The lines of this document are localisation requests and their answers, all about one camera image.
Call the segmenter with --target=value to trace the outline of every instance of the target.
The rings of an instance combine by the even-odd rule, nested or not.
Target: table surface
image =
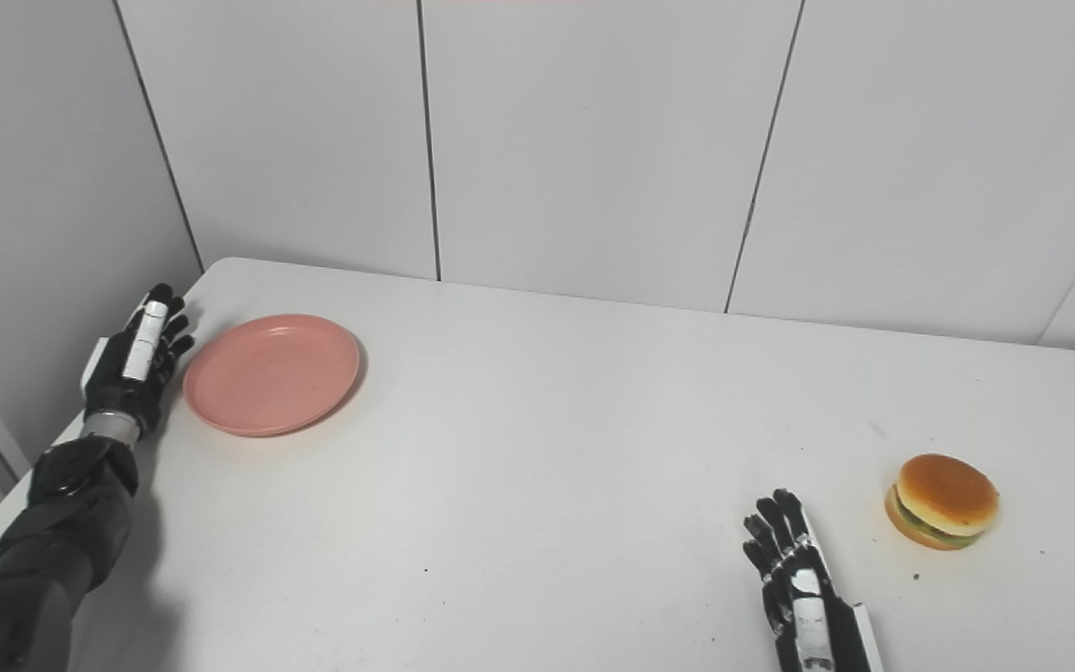
[[[172,391],[72,669],[776,669],[741,518],[784,485],[887,669],[1075,669],[1075,353],[249,259],[188,300],[333,319],[364,375],[273,439]],[[888,523],[922,452],[998,485],[972,548]]]

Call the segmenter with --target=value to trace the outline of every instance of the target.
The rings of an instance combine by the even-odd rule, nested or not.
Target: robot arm
[[[32,469],[27,506],[0,539],[0,672],[68,666],[73,615],[131,532],[131,448],[159,424],[163,388],[192,347],[191,337],[178,339],[182,308],[168,285],[145,297],[86,384],[82,437],[52,446]]]

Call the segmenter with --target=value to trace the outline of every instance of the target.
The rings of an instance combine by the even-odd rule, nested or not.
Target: toy hamburger
[[[998,491],[985,473],[942,455],[913,456],[887,494],[899,531],[929,548],[960,549],[998,515]]]

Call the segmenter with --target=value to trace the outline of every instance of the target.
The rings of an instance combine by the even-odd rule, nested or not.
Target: pink plate
[[[331,412],[359,371],[355,337],[315,315],[270,315],[206,343],[185,373],[185,400],[206,424],[272,437]]]

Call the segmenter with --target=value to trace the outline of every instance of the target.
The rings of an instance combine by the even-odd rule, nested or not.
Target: robotic hand
[[[765,618],[782,672],[883,672],[864,604],[849,606],[832,588],[819,543],[789,490],[758,500],[744,520],[744,552],[762,577]]]
[[[72,617],[105,582],[131,532],[131,447],[160,421],[178,358],[184,299],[157,285],[124,331],[99,343],[82,437],[35,462],[27,506],[0,539],[0,672],[63,672]]]

